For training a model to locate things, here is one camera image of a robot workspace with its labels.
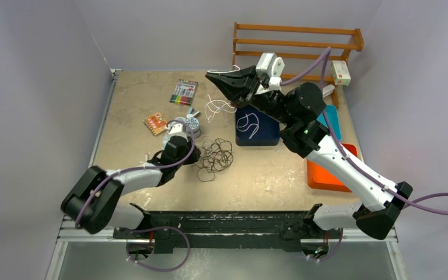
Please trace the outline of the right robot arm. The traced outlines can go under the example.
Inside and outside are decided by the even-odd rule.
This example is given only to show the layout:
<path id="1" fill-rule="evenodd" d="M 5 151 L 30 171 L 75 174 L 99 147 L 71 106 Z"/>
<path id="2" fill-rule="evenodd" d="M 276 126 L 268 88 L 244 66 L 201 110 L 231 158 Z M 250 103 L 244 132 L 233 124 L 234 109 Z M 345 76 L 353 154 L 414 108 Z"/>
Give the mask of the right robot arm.
<path id="1" fill-rule="evenodd" d="M 326 169 L 357 195 L 359 200 L 353 204 L 312 207 L 304 222 L 309 236 L 319 237 L 335 228 L 358 228 L 374 239 L 387 237 L 403 210 L 403 199 L 413 188 L 381 176 L 337 142 L 317 119 L 327 106 L 317 85 L 305 82 L 287 94 L 269 86 L 260 93 L 270 78 L 258 74 L 254 66 L 226 73 L 208 71 L 205 77 L 235 107 L 252 106 L 285 125 L 280 136 L 291 152 Z"/>

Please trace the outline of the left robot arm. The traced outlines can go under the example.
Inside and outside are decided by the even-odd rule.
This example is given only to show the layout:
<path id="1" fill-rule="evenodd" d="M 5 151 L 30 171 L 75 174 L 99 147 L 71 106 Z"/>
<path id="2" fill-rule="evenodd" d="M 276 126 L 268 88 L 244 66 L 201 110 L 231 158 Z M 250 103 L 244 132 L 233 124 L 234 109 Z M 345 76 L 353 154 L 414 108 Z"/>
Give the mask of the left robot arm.
<path id="1" fill-rule="evenodd" d="M 137 167 L 103 170 L 89 167 L 66 195 L 61 211 L 75 226 L 90 234 L 108 226 L 128 228 L 137 239 L 146 237 L 151 223 L 138 206 L 122 206 L 120 198 L 143 188 L 160 187 L 172 180 L 181 166 L 195 163 L 201 152 L 194 139 L 171 136 L 164 149 Z"/>

